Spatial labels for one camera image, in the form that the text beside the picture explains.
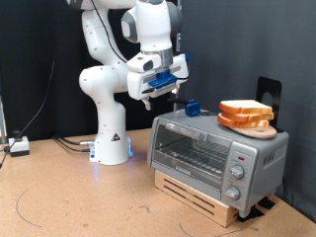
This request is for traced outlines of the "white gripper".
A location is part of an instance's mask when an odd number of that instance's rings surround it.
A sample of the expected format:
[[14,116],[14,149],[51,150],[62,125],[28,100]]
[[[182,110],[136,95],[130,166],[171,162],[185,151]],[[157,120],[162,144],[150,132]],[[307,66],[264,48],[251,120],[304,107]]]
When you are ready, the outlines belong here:
[[189,56],[185,53],[173,56],[171,65],[164,65],[159,54],[138,53],[126,64],[128,94],[135,100],[142,100],[147,111],[152,110],[149,98],[156,98],[169,93],[175,88],[179,97],[180,84],[189,77]]

